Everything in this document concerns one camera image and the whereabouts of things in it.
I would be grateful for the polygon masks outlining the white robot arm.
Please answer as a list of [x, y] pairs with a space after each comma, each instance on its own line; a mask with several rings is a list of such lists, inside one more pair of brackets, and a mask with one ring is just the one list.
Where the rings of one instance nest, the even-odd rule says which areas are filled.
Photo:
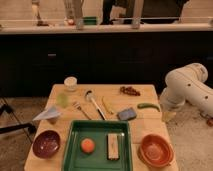
[[159, 98], [162, 120], [171, 120], [186, 101], [197, 106], [206, 118], [213, 118], [213, 88], [205, 85], [207, 78], [208, 71], [200, 63], [191, 63], [168, 72], [166, 87]]

